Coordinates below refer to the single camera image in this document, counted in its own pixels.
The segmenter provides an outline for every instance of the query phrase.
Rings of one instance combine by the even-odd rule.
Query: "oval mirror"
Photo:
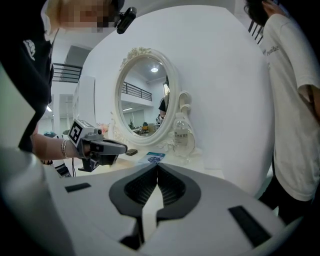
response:
[[[155,136],[166,121],[170,82],[165,67],[152,57],[139,59],[124,77],[119,111],[135,135]]]

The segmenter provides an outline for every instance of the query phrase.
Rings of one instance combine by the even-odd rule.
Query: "white t-shirt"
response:
[[[275,176],[300,201],[312,199],[320,180],[320,125],[308,85],[320,88],[320,66],[297,23],[274,14],[263,31],[275,110]]]

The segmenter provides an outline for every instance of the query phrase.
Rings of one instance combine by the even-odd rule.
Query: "black railing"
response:
[[[81,66],[53,63],[53,82],[78,83],[81,73]]]
[[[261,34],[261,31],[262,31],[263,27],[256,24],[253,20],[251,21],[251,24],[250,24],[250,27],[249,27],[249,33],[251,34],[252,30],[253,30],[253,33],[251,34],[253,37],[254,37],[254,40],[260,44],[262,38],[264,38],[264,36]]]
[[[152,93],[140,89],[139,87],[136,87],[128,82],[123,82],[121,92],[123,94],[128,94],[152,102]]]

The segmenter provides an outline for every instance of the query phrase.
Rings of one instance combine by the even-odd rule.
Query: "black sleeve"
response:
[[[160,104],[159,110],[161,110],[163,112],[167,112],[165,99],[161,100],[161,104]]]

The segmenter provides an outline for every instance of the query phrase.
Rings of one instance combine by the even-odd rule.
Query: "black pants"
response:
[[[272,210],[279,206],[278,215],[287,225],[303,216],[312,202],[311,200],[299,201],[291,197],[280,185],[275,175],[259,200]]]

